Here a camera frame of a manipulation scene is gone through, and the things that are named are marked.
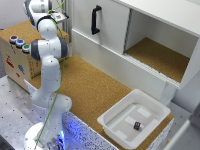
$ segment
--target cardboard box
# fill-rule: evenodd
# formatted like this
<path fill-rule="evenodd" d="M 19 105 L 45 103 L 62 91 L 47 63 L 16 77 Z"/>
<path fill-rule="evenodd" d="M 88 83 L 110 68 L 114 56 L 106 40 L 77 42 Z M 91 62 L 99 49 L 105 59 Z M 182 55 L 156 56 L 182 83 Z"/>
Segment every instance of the cardboard box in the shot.
<path fill-rule="evenodd" d="M 63 31 L 62 34 L 69 43 L 69 35 Z M 41 62 L 34 60 L 30 54 L 25 54 L 22 49 L 10 44 L 9 38 L 12 35 L 17 35 L 20 39 L 25 40 L 26 44 L 30 44 L 35 39 L 42 39 L 42 37 L 37 30 L 32 29 L 29 21 L 0 31 L 0 51 L 6 74 L 28 91 L 24 79 L 28 81 L 40 74 Z"/>

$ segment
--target cork surface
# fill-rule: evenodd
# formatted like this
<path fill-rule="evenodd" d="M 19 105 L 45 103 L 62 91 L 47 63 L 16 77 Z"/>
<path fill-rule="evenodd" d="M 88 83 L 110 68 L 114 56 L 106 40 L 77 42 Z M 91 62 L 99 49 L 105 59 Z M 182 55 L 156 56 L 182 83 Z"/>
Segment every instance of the cork surface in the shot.
<path fill-rule="evenodd" d="M 34 87 L 40 88 L 41 76 L 39 75 L 29 82 Z M 104 133 L 103 127 L 97 122 L 97 118 L 130 92 L 131 89 L 78 56 L 73 56 L 65 61 L 60 93 L 72 99 L 73 104 L 70 111 L 119 149 L 123 148 Z M 172 119 L 173 116 L 169 115 L 137 150 L 146 149 Z"/>
<path fill-rule="evenodd" d="M 62 31 L 62 34 L 63 37 L 68 36 L 64 31 Z M 10 37 L 13 35 L 17 35 L 19 39 L 25 40 L 26 44 L 31 44 L 35 39 L 42 39 L 40 33 L 32 28 L 29 20 L 0 31 L 0 37 L 7 42 L 10 41 Z M 59 31 L 57 31 L 57 35 L 58 37 L 61 36 Z"/>
<path fill-rule="evenodd" d="M 145 38 L 126 53 L 168 77 L 181 82 L 190 59 L 149 38 Z"/>

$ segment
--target cabinet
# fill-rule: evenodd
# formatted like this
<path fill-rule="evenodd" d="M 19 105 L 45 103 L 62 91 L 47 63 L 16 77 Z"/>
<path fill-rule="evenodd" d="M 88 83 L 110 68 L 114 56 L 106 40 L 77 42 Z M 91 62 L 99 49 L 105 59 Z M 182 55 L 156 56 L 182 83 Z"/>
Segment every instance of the cabinet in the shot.
<path fill-rule="evenodd" d="M 171 94 L 172 99 L 176 89 L 187 85 L 200 70 L 200 6 L 182 0 L 88 3 L 74 0 L 74 53 L 129 88 L 139 88 L 156 99 Z M 101 32 L 92 35 L 95 5 L 102 6 L 97 13 Z"/>

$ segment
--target black handle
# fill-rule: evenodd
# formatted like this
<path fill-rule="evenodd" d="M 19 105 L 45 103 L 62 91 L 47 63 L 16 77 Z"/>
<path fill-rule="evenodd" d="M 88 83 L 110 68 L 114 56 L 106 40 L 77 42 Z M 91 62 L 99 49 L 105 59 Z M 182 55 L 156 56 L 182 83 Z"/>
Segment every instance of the black handle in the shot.
<path fill-rule="evenodd" d="M 96 13 L 99 10 L 101 10 L 101 7 L 97 5 L 96 8 L 93 9 L 93 11 L 92 11 L 92 28 L 91 28 L 91 30 L 92 30 L 93 35 L 100 32 L 100 30 L 96 28 L 96 19 L 97 19 Z"/>

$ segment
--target handle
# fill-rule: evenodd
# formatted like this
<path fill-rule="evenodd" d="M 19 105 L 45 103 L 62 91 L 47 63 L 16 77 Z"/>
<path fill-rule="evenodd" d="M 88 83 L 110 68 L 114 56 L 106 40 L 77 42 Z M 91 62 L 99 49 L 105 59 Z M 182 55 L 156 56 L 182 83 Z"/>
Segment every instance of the handle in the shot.
<path fill-rule="evenodd" d="M 93 35 L 100 32 L 100 30 L 96 28 L 96 20 L 97 20 L 97 14 L 96 13 L 99 10 L 101 10 L 101 7 L 97 5 L 96 8 L 94 8 L 93 11 L 92 11 L 92 28 L 91 28 L 91 30 L 92 30 Z"/>

